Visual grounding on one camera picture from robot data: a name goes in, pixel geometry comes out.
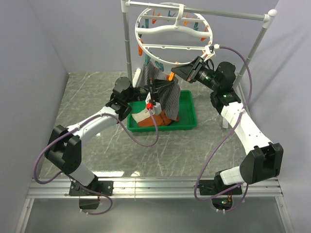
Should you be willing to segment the grey striped boxer underwear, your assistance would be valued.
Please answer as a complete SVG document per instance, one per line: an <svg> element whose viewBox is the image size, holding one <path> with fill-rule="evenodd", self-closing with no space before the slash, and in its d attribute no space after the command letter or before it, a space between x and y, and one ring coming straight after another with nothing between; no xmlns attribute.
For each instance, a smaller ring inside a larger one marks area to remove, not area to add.
<svg viewBox="0 0 311 233"><path fill-rule="evenodd" d="M148 80L160 79L168 80L168 74L160 71L152 62L149 62L147 66L143 65L141 73L136 81L135 86L148 86ZM164 94L159 98L159 103L161 104L162 111L165 111L166 116L170 119L175 120L179 112L179 98L170 98L168 94Z"/></svg>

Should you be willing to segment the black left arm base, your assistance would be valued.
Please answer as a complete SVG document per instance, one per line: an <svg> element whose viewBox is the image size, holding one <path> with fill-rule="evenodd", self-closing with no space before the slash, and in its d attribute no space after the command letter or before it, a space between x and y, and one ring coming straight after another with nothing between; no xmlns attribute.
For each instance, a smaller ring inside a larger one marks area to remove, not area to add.
<svg viewBox="0 0 311 233"><path fill-rule="evenodd" d="M113 186L113 181L98 180L91 182L88 186L83 186L78 182L71 182L69 196L96 196L97 193L112 196Z"/></svg>

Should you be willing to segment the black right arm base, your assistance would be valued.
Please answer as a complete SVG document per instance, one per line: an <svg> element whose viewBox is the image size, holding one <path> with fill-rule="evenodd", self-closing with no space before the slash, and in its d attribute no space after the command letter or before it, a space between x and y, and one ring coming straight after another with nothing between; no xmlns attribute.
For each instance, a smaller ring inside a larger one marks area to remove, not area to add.
<svg viewBox="0 0 311 233"><path fill-rule="evenodd" d="M198 195L197 192L199 192L201 196L214 196L219 193L241 195L242 188L240 185L236 185L225 185L222 180L200 179L197 188L194 189L194 194Z"/></svg>

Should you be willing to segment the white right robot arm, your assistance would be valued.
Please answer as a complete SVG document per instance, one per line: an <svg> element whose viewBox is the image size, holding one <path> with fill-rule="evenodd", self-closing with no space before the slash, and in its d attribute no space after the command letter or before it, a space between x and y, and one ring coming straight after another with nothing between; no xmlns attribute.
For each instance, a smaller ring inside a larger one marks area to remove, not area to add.
<svg viewBox="0 0 311 233"><path fill-rule="evenodd" d="M244 147L246 157L242 163L216 175L214 188L220 194L230 190L232 184L253 184L277 177L283 157L283 147L268 139L243 108L232 87L236 78L235 69L230 62L221 62L213 70L201 57L171 69L183 80L189 83L198 81L211 89L212 106L234 128Z"/></svg>

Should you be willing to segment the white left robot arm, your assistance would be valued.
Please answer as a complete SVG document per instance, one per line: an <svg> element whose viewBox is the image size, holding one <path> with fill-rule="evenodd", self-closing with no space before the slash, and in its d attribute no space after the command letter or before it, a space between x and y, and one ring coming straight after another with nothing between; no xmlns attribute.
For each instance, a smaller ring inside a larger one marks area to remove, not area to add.
<svg viewBox="0 0 311 233"><path fill-rule="evenodd" d="M45 157L65 175L78 181L85 194L95 194L98 190L97 177L82 163L83 144L105 129L121 125L131 113L130 104L133 102L145 102L146 117L157 127L156 116L161 113L159 94L172 85L172 81L155 79L150 80L147 86L134 87L129 78L118 78L109 102L101 110L74 125L58 125L53 129L44 150Z"/></svg>

